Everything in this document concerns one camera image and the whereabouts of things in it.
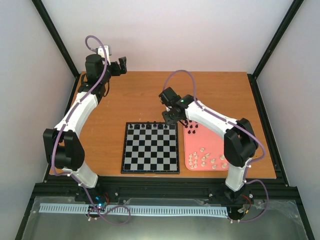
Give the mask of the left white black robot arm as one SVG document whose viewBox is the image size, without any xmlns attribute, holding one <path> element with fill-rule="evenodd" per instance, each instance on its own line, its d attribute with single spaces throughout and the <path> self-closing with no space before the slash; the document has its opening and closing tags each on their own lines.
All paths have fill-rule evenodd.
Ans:
<svg viewBox="0 0 320 240">
<path fill-rule="evenodd" d="M 75 101 L 54 128 L 43 132 L 43 142 L 52 171 L 61 169 L 63 175 L 74 178 L 87 188 L 86 195 L 96 202 L 103 198 L 104 188 L 97 184 L 98 175 L 85 162 L 80 134 L 92 111 L 108 94 L 111 77 L 127 73 L 127 58 L 123 56 L 118 61 L 107 62 L 97 53 L 90 54 L 85 59 L 85 69 Z"/>
</svg>

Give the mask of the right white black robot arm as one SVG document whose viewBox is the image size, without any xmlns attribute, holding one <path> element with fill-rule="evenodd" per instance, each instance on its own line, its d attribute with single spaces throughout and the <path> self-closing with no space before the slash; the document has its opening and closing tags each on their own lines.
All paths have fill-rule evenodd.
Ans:
<svg viewBox="0 0 320 240">
<path fill-rule="evenodd" d="M 181 97 L 171 87 L 164 89 L 158 97 L 166 108 L 162 116 L 167 124 L 190 120 L 223 140 L 223 154 L 229 163 L 225 185 L 233 192 L 241 190 L 249 162 L 258 148 L 251 123 L 245 118 L 236 120 L 220 114 L 192 95 Z"/>
</svg>

